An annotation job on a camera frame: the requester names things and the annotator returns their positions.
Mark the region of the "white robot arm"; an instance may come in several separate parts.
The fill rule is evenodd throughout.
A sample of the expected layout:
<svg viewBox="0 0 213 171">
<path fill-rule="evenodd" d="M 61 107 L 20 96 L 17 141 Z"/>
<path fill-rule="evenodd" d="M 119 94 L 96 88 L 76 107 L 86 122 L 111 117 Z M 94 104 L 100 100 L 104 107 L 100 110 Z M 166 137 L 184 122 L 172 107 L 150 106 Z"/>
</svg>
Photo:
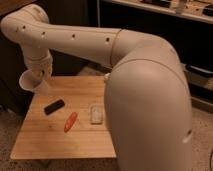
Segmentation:
<svg viewBox="0 0 213 171">
<path fill-rule="evenodd" d="M 36 4 L 6 15 L 0 30 L 22 49 L 24 90 L 45 89 L 53 50 L 111 69 L 104 104 L 121 171 L 192 171 L 191 96 L 167 40 L 126 29 L 53 25 Z"/>
</svg>

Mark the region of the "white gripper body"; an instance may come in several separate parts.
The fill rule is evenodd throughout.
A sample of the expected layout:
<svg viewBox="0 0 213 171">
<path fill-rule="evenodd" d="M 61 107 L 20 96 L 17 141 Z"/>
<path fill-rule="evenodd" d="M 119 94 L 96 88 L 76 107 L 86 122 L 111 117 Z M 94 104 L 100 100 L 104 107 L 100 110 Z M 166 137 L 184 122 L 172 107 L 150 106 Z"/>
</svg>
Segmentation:
<svg viewBox="0 0 213 171">
<path fill-rule="evenodd" d="M 25 58 L 27 70 L 39 80 L 48 80 L 52 75 L 53 58 L 50 54 L 38 58 Z"/>
</svg>

